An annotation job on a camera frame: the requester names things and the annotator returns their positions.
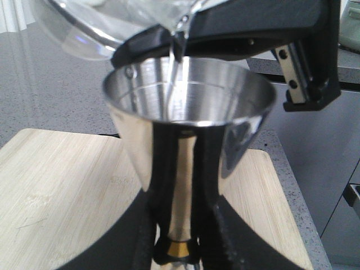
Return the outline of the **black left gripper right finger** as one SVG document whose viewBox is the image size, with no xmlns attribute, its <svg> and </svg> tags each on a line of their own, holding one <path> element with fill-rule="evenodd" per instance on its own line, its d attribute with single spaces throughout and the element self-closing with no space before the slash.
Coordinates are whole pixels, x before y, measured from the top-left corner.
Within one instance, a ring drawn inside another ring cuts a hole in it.
<svg viewBox="0 0 360 270">
<path fill-rule="evenodd" d="M 306 269 L 307 252 L 269 155 L 233 134 L 193 148 L 193 234 L 205 269 Z"/>
</svg>

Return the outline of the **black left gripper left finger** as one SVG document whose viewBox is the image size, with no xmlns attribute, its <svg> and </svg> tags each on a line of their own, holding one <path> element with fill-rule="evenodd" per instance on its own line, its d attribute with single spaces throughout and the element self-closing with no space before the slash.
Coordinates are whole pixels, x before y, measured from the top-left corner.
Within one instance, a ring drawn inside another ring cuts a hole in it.
<svg viewBox="0 0 360 270">
<path fill-rule="evenodd" d="M 169 229 L 173 180 L 174 155 L 156 154 L 148 191 L 140 191 L 103 236 L 60 269 L 151 269 L 156 229 Z"/>
</svg>

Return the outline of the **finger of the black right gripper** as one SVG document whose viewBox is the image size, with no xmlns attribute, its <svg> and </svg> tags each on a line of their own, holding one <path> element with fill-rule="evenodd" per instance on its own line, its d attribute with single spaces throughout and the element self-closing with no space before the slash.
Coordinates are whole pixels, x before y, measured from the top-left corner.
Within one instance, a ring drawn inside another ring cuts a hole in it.
<svg viewBox="0 0 360 270">
<path fill-rule="evenodd" d="M 340 94 L 339 1 L 227 1 L 195 16 L 186 56 L 242 60 L 272 51 L 286 111 L 318 111 Z"/>
</svg>

